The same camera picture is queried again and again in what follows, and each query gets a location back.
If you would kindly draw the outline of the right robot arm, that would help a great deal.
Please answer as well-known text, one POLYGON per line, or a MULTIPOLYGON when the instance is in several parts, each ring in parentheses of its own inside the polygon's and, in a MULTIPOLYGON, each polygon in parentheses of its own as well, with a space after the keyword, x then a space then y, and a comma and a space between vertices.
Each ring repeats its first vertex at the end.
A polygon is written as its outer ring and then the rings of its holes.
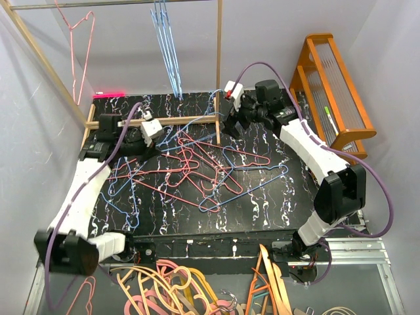
POLYGON ((222 132, 238 138, 236 126, 249 128, 261 123, 288 145, 306 164, 318 184, 314 209, 306 222, 293 233, 291 242, 277 250, 305 261, 320 246, 320 240, 338 224, 365 204, 366 171, 361 165, 351 165, 337 154, 325 149, 325 144, 308 126, 294 106, 282 102, 278 83, 272 79, 255 85, 256 97, 245 94, 243 85, 229 81, 224 93, 233 105, 223 122, 222 132))

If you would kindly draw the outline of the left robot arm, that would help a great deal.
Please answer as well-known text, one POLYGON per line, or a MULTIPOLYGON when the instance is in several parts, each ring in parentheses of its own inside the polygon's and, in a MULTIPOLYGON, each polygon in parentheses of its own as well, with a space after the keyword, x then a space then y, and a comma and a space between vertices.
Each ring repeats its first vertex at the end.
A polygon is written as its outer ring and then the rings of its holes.
POLYGON ((117 114, 102 114, 99 128, 88 138, 78 157, 70 190, 58 214, 45 230, 38 230, 34 244, 47 271, 92 275, 98 264, 112 256, 122 262, 135 255, 135 245, 122 230, 89 237, 89 222, 101 192, 119 158, 136 156, 146 161, 160 153, 155 139, 163 127, 150 112, 142 115, 140 131, 129 135, 129 127, 117 114))

